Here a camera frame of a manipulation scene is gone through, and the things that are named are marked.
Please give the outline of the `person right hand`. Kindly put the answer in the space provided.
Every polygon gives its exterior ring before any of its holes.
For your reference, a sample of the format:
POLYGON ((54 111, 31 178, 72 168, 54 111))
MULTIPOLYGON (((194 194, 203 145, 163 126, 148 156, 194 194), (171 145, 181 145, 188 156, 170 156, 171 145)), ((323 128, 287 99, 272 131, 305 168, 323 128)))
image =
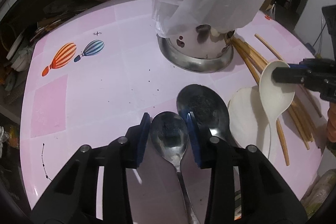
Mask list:
POLYGON ((332 143, 336 142, 336 104, 330 103, 329 110, 327 112, 327 137, 332 143))

